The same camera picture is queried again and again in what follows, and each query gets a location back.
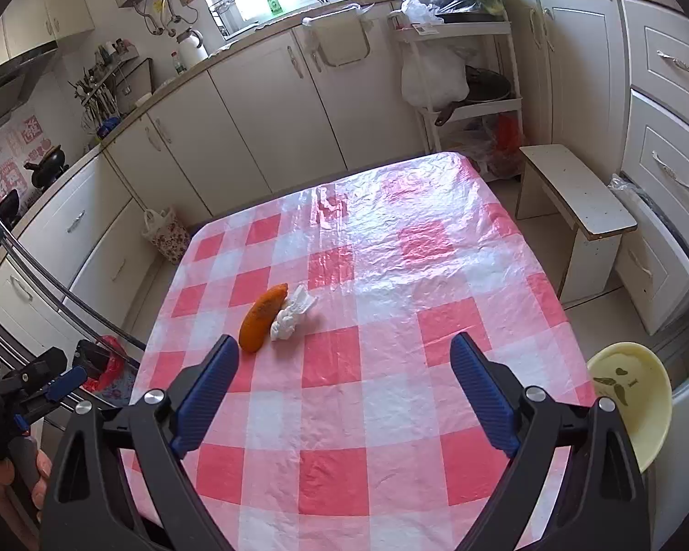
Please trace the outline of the small white tissue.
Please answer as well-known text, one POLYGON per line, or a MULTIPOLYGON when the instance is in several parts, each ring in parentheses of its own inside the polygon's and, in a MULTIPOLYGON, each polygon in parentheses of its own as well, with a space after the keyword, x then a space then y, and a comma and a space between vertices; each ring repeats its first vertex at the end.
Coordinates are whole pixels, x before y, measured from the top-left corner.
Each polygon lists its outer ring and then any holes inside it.
POLYGON ((270 327, 270 338, 273 341, 286 341, 306 319, 308 311, 315 306, 317 297, 311 295, 304 285, 296 287, 293 293, 286 297, 278 311, 276 319, 270 327))

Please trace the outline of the white tiered storage rack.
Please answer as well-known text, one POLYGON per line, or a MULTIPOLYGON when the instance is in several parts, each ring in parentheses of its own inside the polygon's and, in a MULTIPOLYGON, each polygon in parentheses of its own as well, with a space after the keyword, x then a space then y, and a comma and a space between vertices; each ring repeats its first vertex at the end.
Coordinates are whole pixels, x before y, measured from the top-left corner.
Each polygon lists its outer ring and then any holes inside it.
POLYGON ((488 182, 518 177, 523 97, 504 5, 448 10, 406 0, 388 22, 425 150, 461 154, 488 182))

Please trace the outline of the black wok on stove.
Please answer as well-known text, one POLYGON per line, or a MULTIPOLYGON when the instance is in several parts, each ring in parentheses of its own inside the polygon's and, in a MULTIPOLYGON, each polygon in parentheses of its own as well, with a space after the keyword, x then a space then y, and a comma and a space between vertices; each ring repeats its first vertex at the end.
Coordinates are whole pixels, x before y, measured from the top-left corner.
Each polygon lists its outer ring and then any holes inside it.
POLYGON ((61 146, 53 147, 38 163, 26 162, 23 168, 31 172, 32 186, 39 191, 49 188, 68 168, 61 146))

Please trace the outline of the white plastic bag on rack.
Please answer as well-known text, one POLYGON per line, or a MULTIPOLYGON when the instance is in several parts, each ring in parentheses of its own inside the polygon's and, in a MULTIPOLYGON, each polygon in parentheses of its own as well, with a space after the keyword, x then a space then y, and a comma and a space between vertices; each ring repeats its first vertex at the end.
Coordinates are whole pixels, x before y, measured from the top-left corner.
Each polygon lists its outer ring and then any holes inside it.
POLYGON ((402 96, 412 107, 433 110, 453 102, 465 100, 469 95, 465 62, 449 47, 425 44, 403 49, 402 96))

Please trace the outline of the white wooden stool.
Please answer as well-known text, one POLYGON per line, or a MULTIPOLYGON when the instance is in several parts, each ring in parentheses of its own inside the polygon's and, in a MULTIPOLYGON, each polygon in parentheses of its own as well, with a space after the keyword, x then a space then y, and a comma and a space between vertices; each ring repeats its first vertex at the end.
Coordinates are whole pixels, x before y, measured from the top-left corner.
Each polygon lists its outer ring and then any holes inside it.
POLYGON ((516 203, 519 219, 558 213, 574 235, 558 297, 573 304, 600 295, 614 268, 623 235, 637 221, 608 186, 561 144, 520 148, 523 177, 516 203))

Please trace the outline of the yellow plastic dustpan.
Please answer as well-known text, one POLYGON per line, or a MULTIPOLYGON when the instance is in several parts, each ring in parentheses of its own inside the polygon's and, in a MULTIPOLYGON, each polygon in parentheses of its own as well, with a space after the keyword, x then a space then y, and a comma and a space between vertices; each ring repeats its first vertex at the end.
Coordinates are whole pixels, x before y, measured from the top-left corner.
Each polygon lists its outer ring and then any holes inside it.
POLYGON ((660 454, 672 419, 672 387, 651 349, 617 342, 587 362, 598 397, 611 398, 622 416, 638 466, 645 472, 660 454))

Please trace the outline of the orange peel long piece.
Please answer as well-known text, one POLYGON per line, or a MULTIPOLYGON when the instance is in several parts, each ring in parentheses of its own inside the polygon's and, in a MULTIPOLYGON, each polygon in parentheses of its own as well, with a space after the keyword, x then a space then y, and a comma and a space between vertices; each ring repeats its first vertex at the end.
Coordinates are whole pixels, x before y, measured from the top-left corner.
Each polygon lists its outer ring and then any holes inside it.
POLYGON ((247 311, 239 330, 241 351, 256 353, 265 343, 288 293, 287 284, 278 284, 263 293, 247 311))

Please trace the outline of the pink checkered plastic tablecloth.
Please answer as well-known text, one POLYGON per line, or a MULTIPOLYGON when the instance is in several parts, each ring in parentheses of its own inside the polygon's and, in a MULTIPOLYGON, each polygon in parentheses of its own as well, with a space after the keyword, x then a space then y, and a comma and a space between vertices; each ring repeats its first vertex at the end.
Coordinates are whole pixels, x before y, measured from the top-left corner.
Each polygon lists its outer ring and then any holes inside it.
POLYGON ((135 392, 169 386, 281 284, 315 305, 288 340, 241 357, 184 463, 236 549, 454 549, 507 465, 449 364, 460 332, 521 383, 593 401, 548 276, 459 154, 205 225, 175 271, 135 392))

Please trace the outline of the white electric kettle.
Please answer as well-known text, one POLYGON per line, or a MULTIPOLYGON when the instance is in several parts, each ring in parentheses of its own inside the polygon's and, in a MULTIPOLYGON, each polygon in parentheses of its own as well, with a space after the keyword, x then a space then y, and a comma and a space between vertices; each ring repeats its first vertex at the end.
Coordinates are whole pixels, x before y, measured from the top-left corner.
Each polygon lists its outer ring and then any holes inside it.
POLYGON ((181 61, 188 70, 209 57, 204 44, 204 37, 196 28, 187 28, 182 31, 176 37, 176 41, 178 41, 178 53, 181 56, 181 61))

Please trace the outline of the floral bag on floor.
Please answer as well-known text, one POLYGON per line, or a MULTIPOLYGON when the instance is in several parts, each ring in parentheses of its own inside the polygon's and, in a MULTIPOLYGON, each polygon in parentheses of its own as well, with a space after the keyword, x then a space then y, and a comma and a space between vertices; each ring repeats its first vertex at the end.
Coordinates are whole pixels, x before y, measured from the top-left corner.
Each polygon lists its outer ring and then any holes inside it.
POLYGON ((169 263, 179 265, 190 244, 190 234, 173 208, 144 210, 143 238, 154 245, 169 263))

